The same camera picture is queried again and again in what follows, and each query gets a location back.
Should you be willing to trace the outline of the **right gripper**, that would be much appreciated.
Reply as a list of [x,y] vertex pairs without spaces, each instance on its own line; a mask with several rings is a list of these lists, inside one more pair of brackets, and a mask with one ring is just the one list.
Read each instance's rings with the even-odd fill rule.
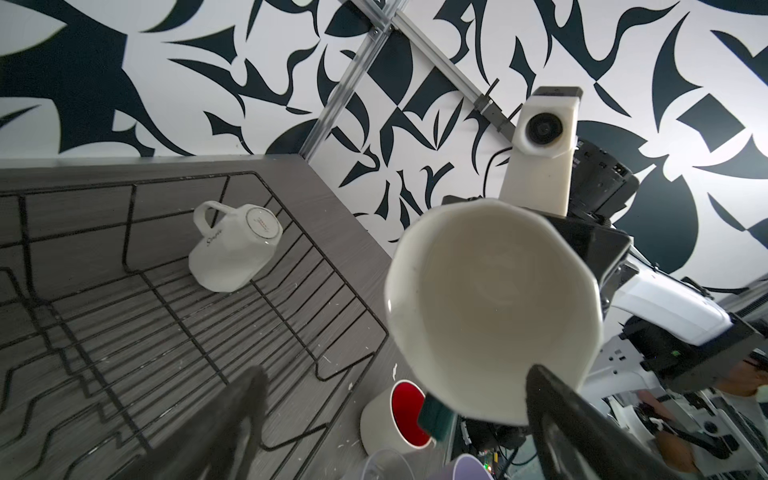
[[577,218],[551,214],[544,214],[544,217],[596,278],[601,308],[607,312],[616,292],[633,276],[633,268],[626,265],[632,246],[631,237],[614,228]]

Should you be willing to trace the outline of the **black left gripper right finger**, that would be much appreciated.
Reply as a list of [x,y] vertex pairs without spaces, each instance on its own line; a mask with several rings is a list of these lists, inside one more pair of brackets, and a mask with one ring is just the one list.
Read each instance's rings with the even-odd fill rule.
[[547,479],[678,477],[543,365],[527,374],[526,405]]

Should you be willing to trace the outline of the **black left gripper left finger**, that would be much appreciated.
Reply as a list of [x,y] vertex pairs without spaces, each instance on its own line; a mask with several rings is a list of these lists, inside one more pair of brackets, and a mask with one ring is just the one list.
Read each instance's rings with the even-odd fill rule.
[[246,479],[260,450],[268,376],[252,366],[119,479]]

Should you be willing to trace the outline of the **green mug cream inside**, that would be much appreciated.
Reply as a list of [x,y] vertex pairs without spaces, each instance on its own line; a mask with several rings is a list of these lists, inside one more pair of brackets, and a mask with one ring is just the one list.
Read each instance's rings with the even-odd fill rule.
[[387,273],[389,332],[426,391],[455,413],[527,423],[526,378],[573,389],[603,341],[595,276],[543,216],[485,199],[433,208]]

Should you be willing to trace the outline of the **white ceramic mug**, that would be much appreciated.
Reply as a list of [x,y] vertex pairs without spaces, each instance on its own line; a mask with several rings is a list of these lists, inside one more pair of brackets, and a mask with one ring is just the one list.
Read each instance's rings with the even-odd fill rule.
[[274,257],[283,226],[269,209],[238,208],[206,201],[193,212],[202,235],[188,257],[197,283],[212,292],[231,293],[248,284]]

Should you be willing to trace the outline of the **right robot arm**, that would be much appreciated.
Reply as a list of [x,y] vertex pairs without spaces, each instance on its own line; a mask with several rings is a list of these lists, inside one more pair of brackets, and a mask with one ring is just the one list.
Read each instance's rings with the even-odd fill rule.
[[665,433],[706,478],[767,475],[767,407],[753,385],[767,376],[767,324],[729,312],[710,290],[676,280],[636,248],[607,278],[607,306],[629,314],[602,350],[584,390],[635,440]]

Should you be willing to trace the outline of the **purple plastic cup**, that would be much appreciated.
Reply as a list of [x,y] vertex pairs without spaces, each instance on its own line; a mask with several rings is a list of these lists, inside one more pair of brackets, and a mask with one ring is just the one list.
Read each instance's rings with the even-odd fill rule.
[[432,473],[428,480],[492,480],[485,464],[470,454],[462,454]]

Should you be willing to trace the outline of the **clear glass cup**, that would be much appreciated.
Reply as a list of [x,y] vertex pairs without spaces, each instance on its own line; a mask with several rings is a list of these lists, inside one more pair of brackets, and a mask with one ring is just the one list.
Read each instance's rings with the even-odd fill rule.
[[345,473],[341,480],[414,480],[405,457],[393,450],[377,451]]

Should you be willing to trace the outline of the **red inside white mug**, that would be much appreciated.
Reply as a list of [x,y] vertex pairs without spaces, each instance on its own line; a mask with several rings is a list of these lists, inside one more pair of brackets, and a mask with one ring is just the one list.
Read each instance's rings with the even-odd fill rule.
[[401,454],[426,449],[432,437],[418,424],[426,399],[410,380],[397,381],[377,395],[362,410],[360,439],[368,455],[391,449]]

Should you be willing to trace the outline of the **wall hook rail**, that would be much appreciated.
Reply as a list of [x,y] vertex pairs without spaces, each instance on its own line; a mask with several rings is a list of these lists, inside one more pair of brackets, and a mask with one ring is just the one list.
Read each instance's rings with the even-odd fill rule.
[[505,115],[501,107],[491,96],[492,91],[498,83],[499,79],[495,79],[487,91],[474,101],[474,109],[477,110],[506,140],[512,142],[516,130],[515,125],[512,123],[512,118],[521,110],[522,105],[519,104],[511,114]]

